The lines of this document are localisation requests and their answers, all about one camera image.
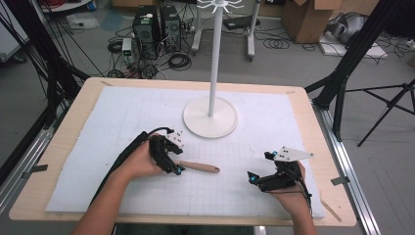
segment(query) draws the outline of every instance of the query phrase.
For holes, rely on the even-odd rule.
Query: tripod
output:
[[[362,141],[360,141],[360,143],[357,145],[357,147],[360,147],[363,142],[369,137],[370,134],[372,134],[372,132],[376,129],[376,127],[381,123],[381,121],[388,115],[388,113],[393,109],[393,108],[398,108],[402,111],[405,111],[413,116],[415,116],[415,95],[414,95],[414,84],[415,84],[415,78],[409,82],[409,84],[403,83],[401,85],[392,85],[392,86],[380,86],[380,87],[371,87],[371,88],[362,88],[362,89],[354,89],[354,90],[347,90],[346,92],[354,92],[354,91],[364,91],[366,93],[368,93],[369,95],[374,96],[375,98],[385,102],[387,104],[387,110],[385,111],[385,113],[378,119],[378,121],[376,121],[375,125],[372,127],[372,129],[369,130],[369,132],[366,134],[366,136],[362,139]],[[389,88],[397,88],[397,87],[401,87],[402,90],[397,93],[397,95],[395,97],[393,97],[393,99],[391,99],[390,101],[371,92],[371,90],[379,90],[379,89],[389,89]],[[406,92],[410,92],[411,93],[411,98],[412,98],[412,108],[413,111],[410,111],[408,109],[405,109],[403,107],[401,107],[400,105],[397,104],[397,102],[399,102],[399,100],[406,94]]]

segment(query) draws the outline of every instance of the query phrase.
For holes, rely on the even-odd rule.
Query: wheel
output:
[[[86,4],[86,8],[90,12],[95,12],[97,10],[97,3],[95,2],[95,0],[90,1],[89,3]]]
[[[27,58],[23,52],[18,52],[13,56],[13,60],[19,63],[26,63]]]

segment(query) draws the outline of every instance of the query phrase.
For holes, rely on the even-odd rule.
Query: computer tower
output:
[[[181,21],[174,6],[160,6],[161,38],[166,52],[181,50]]]
[[[137,47],[142,59],[156,59],[161,42],[157,8],[153,5],[138,6],[132,23]]]

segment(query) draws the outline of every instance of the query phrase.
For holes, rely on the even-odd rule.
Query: round base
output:
[[[191,101],[183,112],[187,127],[205,138],[220,138],[230,134],[238,123],[235,108],[226,100],[216,98],[213,117],[208,115],[209,97]]]

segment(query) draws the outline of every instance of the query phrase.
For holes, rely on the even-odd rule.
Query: forearm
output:
[[[292,214],[294,224],[294,234],[296,235],[314,235],[317,234],[314,222],[309,213]]]
[[[114,171],[72,234],[111,234],[129,179]]]

